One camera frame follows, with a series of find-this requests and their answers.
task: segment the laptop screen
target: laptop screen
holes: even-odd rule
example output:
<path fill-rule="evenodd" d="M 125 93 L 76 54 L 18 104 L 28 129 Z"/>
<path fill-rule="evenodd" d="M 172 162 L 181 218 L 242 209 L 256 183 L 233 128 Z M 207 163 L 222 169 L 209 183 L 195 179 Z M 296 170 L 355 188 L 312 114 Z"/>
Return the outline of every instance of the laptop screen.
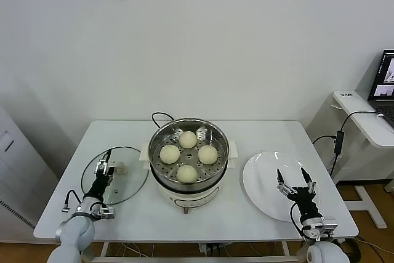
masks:
<path fill-rule="evenodd" d="M 394 98 L 394 50 L 385 50 L 369 99 Z"/>

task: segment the electric steamer pot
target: electric steamer pot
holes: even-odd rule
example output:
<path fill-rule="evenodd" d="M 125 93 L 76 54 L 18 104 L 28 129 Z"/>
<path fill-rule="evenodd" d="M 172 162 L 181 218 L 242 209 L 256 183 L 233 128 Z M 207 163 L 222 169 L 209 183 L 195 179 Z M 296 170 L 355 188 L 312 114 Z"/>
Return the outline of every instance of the electric steamer pot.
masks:
<path fill-rule="evenodd" d="M 197 144 L 193 148 L 182 148 L 179 137 L 182 132 L 191 131 L 197 135 Z M 160 160 L 160 150 L 165 145 L 175 145 L 180 152 L 179 159 L 172 164 Z M 198 159 L 198 150 L 204 145 L 216 148 L 218 159 L 214 164 L 203 164 Z M 158 129 L 152 136 L 148 154 L 153 177 L 164 188 L 181 194 L 204 192 L 219 183 L 227 169 L 228 140 L 225 134 L 214 124 L 198 118 L 180 118 L 170 121 Z M 183 183 L 177 180 L 177 170 L 183 165 L 193 166 L 198 180 Z"/>

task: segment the white desk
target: white desk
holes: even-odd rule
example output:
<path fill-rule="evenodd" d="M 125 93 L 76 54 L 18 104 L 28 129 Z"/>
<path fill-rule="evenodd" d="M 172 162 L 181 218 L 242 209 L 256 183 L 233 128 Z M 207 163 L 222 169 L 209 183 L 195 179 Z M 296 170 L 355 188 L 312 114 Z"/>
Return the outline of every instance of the white desk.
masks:
<path fill-rule="evenodd" d="M 214 121 L 226 136 L 235 140 L 239 158 L 229 169 L 215 199 L 189 214 L 182 214 L 160 195 L 152 175 L 130 200 L 115 206 L 116 218 L 95 223 L 96 241 L 192 242 L 192 241 L 279 241 L 299 240 L 294 226 L 260 212 L 240 186 L 246 161 L 262 150 L 293 153 L 319 183 L 320 212 L 334 216 L 339 224 L 336 237 L 354 237 L 358 229 L 346 205 L 332 183 L 305 130 L 297 121 Z M 114 146 L 140 148 L 148 142 L 156 126 L 151 121 L 94 121 L 43 212 L 34 235 L 53 238 L 59 224 L 67 218 L 60 212 L 71 188 L 82 196 L 79 185 L 82 172 L 98 153 Z M 71 201 L 71 211 L 77 205 Z M 176 216 L 177 225 L 169 222 Z"/>
<path fill-rule="evenodd" d="M 375 111 L 366 100 L 366 92 L 334 92 L 332 96 L 348 115 L 356 111 Z M 394 129 L 383 118 L 377 118 L 376 114 L 354 114 L 350 119 L 373 146 L 394 148 Z"/>
<path fill-rule="evenodd" d="M 375 111 L 367 101 L 367 92 L 337 91 L 332 96 L 348 115 L 356 111 Z M 353 120 L 358 129 L 373 146 L 377 148 L 394 148 L 394 129 L 383 118 L 378 118 L 376 114 L 354 114 L 350 119 Z M 368 159 L 368 157 L 367 147 L 365 147 L 364 151 L 360 151 L 360 149 L 353 151 L 352 158 L 354 159 Z M 334 182 L 337 183 L 344 174 L 348 173 L 339 171 L 333 178 Z M 364 187 L 356 186 L 355 189 L 361 200 L 346 201 L 345 203 L 349 211 L 368 211 L 377 228 L 387 228 L 383 217 L 380 215 Z M 388 192 L 394 191 L 394 181 L 391 181 L 385 189 Z"/>

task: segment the power cord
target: power cord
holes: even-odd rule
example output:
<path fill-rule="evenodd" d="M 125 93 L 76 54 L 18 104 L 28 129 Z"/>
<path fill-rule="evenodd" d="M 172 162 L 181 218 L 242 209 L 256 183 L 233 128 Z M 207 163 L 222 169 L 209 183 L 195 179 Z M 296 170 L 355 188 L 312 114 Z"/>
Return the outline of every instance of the power cord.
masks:
<path fill-rule="evenodd" d="M 383 252 L 386 252 L 386 253 L 394 255 L 394 252 L 387 251 L 386 249 L 383 249 L 380 246 L 374 245 L 373 243 L 370 243 L 370 242 L 366 241 L 364 238 L 360 237 L 359 235 L 357 237 L 359 238 L 359 240 L 356 239 L 356 238 L 354 238 L 354 240 L 359 241 L 360 243 L 366 243 L 367 245 L 374 246 L 375 248 L 378 248 L 378 249 L 380 249 Z"/>
<path fill-rule="evenodd" d="M 275 254 L 275 249 L 276 249 L 276 241 L 273 242 L 273 249 L 272 249 L 272 255 Z"/>
<path fill-rule="evenodd" d="M 264 255 L 261 255 L 258 251 L 256 251 L 253 246 L 251 245 L 251 243 L 248 243 L 248 245 L 251 247 L 251 249 L 253 250 L 253 252 L 255 252 L 256 254 L 258 254 L 260 257 L 263 257 Z"/>
<path fill-rule="evenodd" d="M 125 247 L 124 250 L 129 249 L 130 251 L 133 251 L 133 252 L 139 254 L 140 257 L 149 258 L 149 256 L 145 255 L 144 253 L 141 253 L 140 248 L 139 248 L 135 243 L 132 243 L 132 244 L 137 248 L 138 251 L 136 251 L 136 250 L 133 249 L 133 248 L 130 248 L 130 247 L 127 245 L 127 243 L 122 243 L 122 245 Z"/>
<path fill-rule="evenodd" d="M 228 257 L 231 258 L 231 255 L 228 253 L 228 251 L 227 251 L 227 249 L 226 249 L 226 246 L 223 246 L 223 249 L 224 249 L 224 251 L 226 252 L 226 255 L 227 255 Z"/>
<path fill-rule="evenodd" d="M 332 243 L 341 248 L 342 252 L 349 258 L 350 263 L 359 263 L 361 260 L 361 251 L 357 242 L 352 238 L 345 238 L 343 242 L 333 240 Z"/>
<path fill-rule="evenodd" d="M 335 140 L 337 137 L 336 137 L 336 136 L 331 136 L 331 135 L 320 136 L 320 137 L 316 138 L 316 139 L 312 142 L 312 145 L 314 145 L 317 141 L 319 141 L 320 139 L 323 139 L 323 138 L 332 138 L 332 139 Z"/>
<path fill-rule="evenodd" d="M 221 257 L 221 255 L 220 255 L 220 243 L 214 243 L 214 245 L 217 248 L 217 252 L 219 253 L 219 257 Z"/>
<path fill-rule="evenodd" d="M 154 124 L 158 127 L 161 128 L 161 126 L 156 122 L 155 120 L 155 115 L 157 114 L 162 114 L 162 115 L 166 115 L 168 116 L 171 120 L 175 120 L 170 114 L 166 113 L 166 112 L 153 112 L 152 113 L 152 121 L 154 122 Z"/>
<path fill-rule="evenodd" d="M 376 113 L 380 113 L 380 112 L 378 112 L 378 111 L 355 111 L 355 112 L 351 112 L 351 113 L 345 118 L 344 122 L 342 123 L 342 125 L 341 125 L 341 127 L 340 127 L 340 130 L 337 131 L 337 135 L 336 135 L 336 136 L 330 136 L 330 135 L 320 136 L 320 137 L 316 138 L 316 139 L 313 141 L 313 143 L 312 143 L 312 144 L 314 145 L 317 141 L 319 141 L 320 139 L 323 139 L 323 138 L 332 138 L 332 139 L 335 140 L 335 141 L 334 141 L 334 143 L 335 143 L 335 147 L 334 147 L 335 158 L 334 158 L 334 163 L 332 164 L 332 169 L 331 169 L 331 172 L 330 172 L 330 176 L 331 176 L 331 177 L 332 177 L 332 174 L 333 174 L 333 172 L 334 172 L 334 170 L 335 170 L 335 166 L 336 166 L 336 164 L 337 164 L 338 156 L 339 156 L 339 155 L 341 154 L 341 152 L 342 152 L 342 145 L 344 144 L 344 137 L 345 137 L 345 132 L 344 132 L 345 124 L 346 124 L 346 122 L 348 121 L 348 119 L 349 119 L 352 115 L 354 115 L 354 114 L 360 114 L 360 113 L 363 113 L 363 114 L 376 114 Z"/>
<path fill-rule="evenodd" d="M 212 255 L 214 254 L 214 244 L 213 243 L 207 243 L 207 247 L 211 251 L 211 255 L 209 257 L 212 257 Z"/>
<path fill-rule="evenodd" d="M 118 252 L 116 253 L 116 257 L 119 256 L 119 253 L 121 252 L 122 247 L 123 247 L 123 245 L 121 244 L 121 247 L 118 249 Z"/>

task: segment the robotic arm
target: robotic arm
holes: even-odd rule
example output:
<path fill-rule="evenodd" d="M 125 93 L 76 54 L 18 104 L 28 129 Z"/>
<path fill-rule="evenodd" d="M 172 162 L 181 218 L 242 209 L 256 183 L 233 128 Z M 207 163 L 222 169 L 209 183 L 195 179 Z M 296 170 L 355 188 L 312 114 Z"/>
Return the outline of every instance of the robotic arm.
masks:
<path fill-rule="evenodd" d="M 84 195 L 76 211 L 57 229 L 56 240 L 61 244 L 50 254 L 47 263 L 80 263 L 80 253 L 92 243 L 94 238 L 93 222 L 115 218 L 113 207 L 103 203 L 104 191 L 111 184 L 114 173 L 114 168 L 108 165 L 110 157 L 111 150 L 108 150 L 98 161 L 95 169 L 96 180 L 92 187 Z M 68 198 L 66 198 L 62 212 L 69 210 Z"/>
<path fill-rule="evenodd" d="M 323 217 L 313 202 L 316 196 L 315 185 L 310 175 L 301 168 L 302 176 L 307 186 L 290 187 L 285 184 L 280 170 L 277 170 L 279 191 L 289 200 L 294 201 L 290 210 L 290 217 L 294 227 L 306 241 L 308 247 L 307 261 L 309 263 L 349 263 L 349 258 L 340 247 L 332 243 L 333 232 L 338 224 L 333 217 Z M 292 210 L 297 205 L 300 210 L 299 229 L 292 217 Z"/>

